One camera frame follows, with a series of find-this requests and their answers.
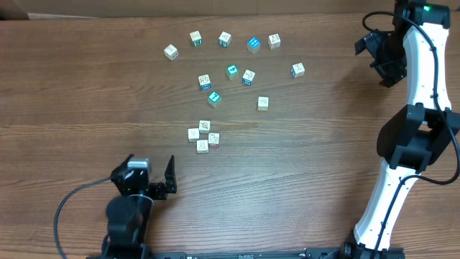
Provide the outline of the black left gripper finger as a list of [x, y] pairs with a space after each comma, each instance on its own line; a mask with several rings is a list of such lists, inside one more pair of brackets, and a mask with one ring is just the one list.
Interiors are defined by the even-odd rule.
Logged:
[[175, 156], [171, 155], [165, 170], [165, 193], [176, 194], [177, 193], [177, 181], [175, 177]]
[[129, 154], [126, 159], [120, 163], [120, 166], [127, 166], [128, 162], [134, 157], [134, 154]]

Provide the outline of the wooden block red ladybug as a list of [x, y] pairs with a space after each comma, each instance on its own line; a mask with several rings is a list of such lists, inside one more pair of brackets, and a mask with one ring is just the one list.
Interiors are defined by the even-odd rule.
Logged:
[[220, 142], [220, 134], [219, 133], [208, 133], [208, 146], [209, 147], [218, 147]]

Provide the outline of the wooden block leaf drawing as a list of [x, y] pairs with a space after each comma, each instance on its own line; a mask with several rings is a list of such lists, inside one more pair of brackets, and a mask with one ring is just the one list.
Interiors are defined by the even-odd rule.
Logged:
[[211, 129], [211, 122], [208, 120], [200, 120], [198, 130], [201, 134], [208, 134]]

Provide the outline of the green number seven block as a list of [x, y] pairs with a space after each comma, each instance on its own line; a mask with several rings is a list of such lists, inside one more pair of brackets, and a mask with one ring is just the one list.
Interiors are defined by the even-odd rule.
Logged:
[[213, 91], [209, 96], [208, 96], [208, 103], [216, 108], [222, 100], [222, 96], [217, 93], [216, 91]]

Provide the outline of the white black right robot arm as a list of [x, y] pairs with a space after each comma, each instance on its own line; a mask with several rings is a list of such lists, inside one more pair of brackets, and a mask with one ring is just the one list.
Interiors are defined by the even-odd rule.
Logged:
[[371, 68], [387, 88], [407, 81], [405, 106], [380, 130], [377, 154], [382, 159], [377, 183], [362, 218], [340, 248], [308, 248], [307, 258], [404, 258], [392, 248], [392, 229], [416, 181], [436, 185], [453, 183], [423, 175], [448, 145], [459, 151], [456, 134], [459, 114], [453, 112], [446, 90], [445, 49], [450, 9], [427, 1], [399, 0], [389, 12], [393, 29], [370, 29], [355, 44], [355, 53], [367, 50]]

